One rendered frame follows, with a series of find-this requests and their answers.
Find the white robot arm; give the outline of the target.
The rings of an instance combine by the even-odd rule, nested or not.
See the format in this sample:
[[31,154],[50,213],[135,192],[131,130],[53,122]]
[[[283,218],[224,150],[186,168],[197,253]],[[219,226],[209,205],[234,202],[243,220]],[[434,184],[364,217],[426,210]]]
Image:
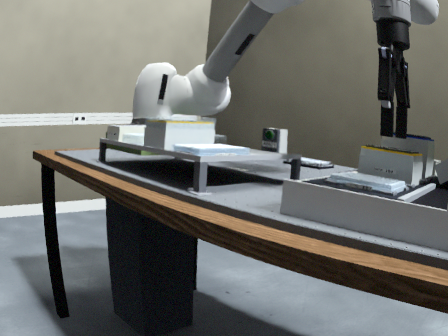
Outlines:
[[[145,125],[147,116],[208,116],[223,111],[231,93],[228,75],[277,13],[304,0],[249,0],[205,64],[186,76],[169,63],[148,64],[140,73],[134,92],[131,124]],[[373,21],[390,19],[411,26],[429,25],[439,12],[437,0],[370,0]],[[227,94],[227,95],[226,95]]]

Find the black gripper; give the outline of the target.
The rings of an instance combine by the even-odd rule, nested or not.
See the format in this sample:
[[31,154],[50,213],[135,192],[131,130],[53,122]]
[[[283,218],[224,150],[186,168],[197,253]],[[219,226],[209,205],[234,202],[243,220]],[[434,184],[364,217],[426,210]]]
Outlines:
[[377,96],[378,100],[381,100],[380,136],[393,137],[395,91],[397,100],[395,138],[406,139],[410,99],[408,62],[405,62],[403,51],[410,48],[409,26],[401,21],[383,19],[376,22],[376,29],[377,43],[381,46],[378,47]]

